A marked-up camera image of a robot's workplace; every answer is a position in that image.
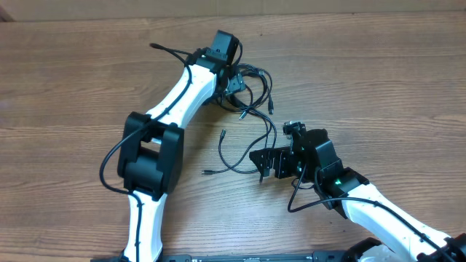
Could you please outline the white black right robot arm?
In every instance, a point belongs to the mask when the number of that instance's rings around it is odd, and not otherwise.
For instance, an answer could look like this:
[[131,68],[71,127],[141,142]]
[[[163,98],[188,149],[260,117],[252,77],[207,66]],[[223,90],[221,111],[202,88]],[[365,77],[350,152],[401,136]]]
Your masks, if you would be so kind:
[[288,147],[252,151],[249,158],[262,177],[270,170],[279,179],[294,176],[296,190],[302,183],[311,183],[319,197],[317,205],[337,211],[373,234],[348,250],[345,260],[465,260],[464,234],[450,237],[394,205],[369,179],[343,165],[327,130],[306,130],[294,123],[283,131],[291,139]]

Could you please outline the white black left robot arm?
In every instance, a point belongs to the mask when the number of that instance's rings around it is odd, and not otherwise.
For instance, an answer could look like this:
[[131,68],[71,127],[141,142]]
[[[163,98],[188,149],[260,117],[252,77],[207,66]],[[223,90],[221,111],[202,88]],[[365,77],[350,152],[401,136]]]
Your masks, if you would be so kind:
[[161,259],[164,206],[181,175],[185,129],[200,106],[239,87],[233,72],[240,47],[234,35],[217,31],[209,47],[181,61],[180,79],[157,106],[127,117],[117,165],[130,203],[129,237],[121,261]]

